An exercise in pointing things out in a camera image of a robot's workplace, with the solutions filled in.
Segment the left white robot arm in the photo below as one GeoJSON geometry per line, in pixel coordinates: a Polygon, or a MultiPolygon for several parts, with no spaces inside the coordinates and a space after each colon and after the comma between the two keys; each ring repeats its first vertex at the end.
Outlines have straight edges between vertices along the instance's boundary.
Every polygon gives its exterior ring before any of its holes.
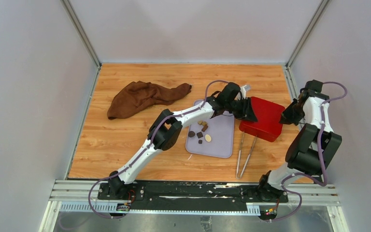
{"type": "Polygon", "coordinates": [[[110,173],[107,178],[111,195],[122,200],[127,197],[129,185],[140,171],[162,151],[171,149],[178,140],[183,128],[200,120],[207,120],[222,115],[232,114],[236,119],[256,122],[250,98],[247,92],[250,85],[239,86],[227,82],[222,91],[206,94],[199,104],[181,111],[163,110],[149,129],[146,140],[140,149],[121,168],[110,173]]]}

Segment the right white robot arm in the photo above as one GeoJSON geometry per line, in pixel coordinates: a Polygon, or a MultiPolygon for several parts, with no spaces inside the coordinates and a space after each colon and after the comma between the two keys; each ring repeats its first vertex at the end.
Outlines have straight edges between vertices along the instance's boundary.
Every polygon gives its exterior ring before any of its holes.
{"type": "Polygon", "coordinates": [[[261,177],[256,189],[261,201],[279,199],[288,185],[302,177],[321,186],[327,184],[326,168],[340,147],[342,137],[330,125],[328,108],[333,99],[322,93],[323,85],[317,80],[308,81],[298,98],[282,112],[280,123],[304,124],[288,148],[284,164],[261,177]]]}

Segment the red box with white liners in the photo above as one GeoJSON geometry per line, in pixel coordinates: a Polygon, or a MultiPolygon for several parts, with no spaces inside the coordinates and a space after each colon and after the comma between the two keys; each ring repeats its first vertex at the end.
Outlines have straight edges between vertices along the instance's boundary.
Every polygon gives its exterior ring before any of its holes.
{"type": "Polygon", "coordinates": [[[239,130],[268,142],[275,142],[282,133],[283,125],[280,123],[261,124],[242,121],[239,130]]]}

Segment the red box lid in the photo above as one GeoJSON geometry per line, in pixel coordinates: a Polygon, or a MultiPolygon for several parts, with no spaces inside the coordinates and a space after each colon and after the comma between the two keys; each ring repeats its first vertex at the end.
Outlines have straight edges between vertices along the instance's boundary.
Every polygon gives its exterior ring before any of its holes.
{"type": "Polygon", "coordinates": [[[258,97],[254,97],[254,96],[250,98],[252,101],[255,115],[257,116],[259,123],[261,124],[279,123],[281,113],[285,110],[285,108],[282,105],[279,105],[274,102],[267,101],[267,100],[264,100],[258,97]]]}

